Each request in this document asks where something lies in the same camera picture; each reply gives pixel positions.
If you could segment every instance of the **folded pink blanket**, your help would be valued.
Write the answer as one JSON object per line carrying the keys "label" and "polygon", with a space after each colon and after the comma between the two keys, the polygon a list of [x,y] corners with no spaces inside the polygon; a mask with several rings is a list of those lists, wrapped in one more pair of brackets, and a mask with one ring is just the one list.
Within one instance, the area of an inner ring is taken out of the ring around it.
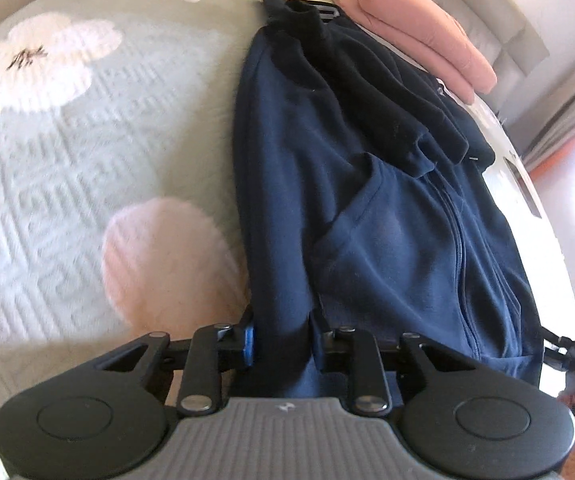
{"label": "folded pink blanket", "polygon": [[497,79],[460,24],[432,0],[333,0],[355,22],[392,43],[471,104]]}

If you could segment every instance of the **upholstered headboard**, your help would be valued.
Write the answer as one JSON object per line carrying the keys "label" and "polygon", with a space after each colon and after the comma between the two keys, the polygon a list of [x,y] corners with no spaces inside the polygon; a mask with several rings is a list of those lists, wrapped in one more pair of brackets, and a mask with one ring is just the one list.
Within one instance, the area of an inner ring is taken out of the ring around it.
{"label": "upholstered headboard", "polygon": [[481,97],[504,118],[514,88],[549,56],[545,44],[513,0],[434,0],[463,26],[494,68],[498,84]]}

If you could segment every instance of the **curtain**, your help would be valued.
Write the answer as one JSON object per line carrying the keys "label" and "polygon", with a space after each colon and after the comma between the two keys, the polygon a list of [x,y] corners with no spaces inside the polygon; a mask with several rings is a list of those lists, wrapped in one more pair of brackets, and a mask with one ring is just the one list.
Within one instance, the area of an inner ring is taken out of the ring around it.
{"label": "curtain", "polygon": [[530,171],[575,137],[575,69],[552,92],[509,127],[510,137],[531,137],[521,153]]}

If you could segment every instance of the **flower center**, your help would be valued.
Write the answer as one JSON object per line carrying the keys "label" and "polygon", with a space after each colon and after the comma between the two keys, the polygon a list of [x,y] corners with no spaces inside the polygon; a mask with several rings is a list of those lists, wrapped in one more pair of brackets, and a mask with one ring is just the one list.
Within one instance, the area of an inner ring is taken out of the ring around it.
{"label": "flower center", "polygon": [[6,70],[10,70],[12,67],[16,67],[17,70],[20,70],[24,66],[30,66],[32,63],[34,63],[34,58],[47,56],[48,53],[43,48],[43,45],[41,45],[39,48],[24,48],[16,56],[14,56],[14,59],[8,68],[6,68]]}

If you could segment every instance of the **jacket zipper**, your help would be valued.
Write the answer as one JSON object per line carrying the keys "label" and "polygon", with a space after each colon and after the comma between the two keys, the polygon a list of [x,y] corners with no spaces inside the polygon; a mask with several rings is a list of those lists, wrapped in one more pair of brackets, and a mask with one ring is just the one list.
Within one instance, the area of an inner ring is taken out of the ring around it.
{"label": "jacket zipper", "polygon": [[477,360],[481,359],[481,349],[479,348],[479,343],[474,334],[474,328],[471,324],[471,319],[469,311],[465,302],[465,242],[463,241],[463,230],[461,224],[458,221],[458,214],[456,213],[456,207],[452,198],[445,190],[443,183],[435,177],[435,175],[430,175],[430,184],[436,190],[447,218],[449,219],[450,227],[452,227],[452,232],[456,242],[456,297],[458,300],[458,305],[461,310],[461,318],[463,319],[463,327],[467,333],[467,337],[471,342],[472,351],[474,352],[474,357]]}

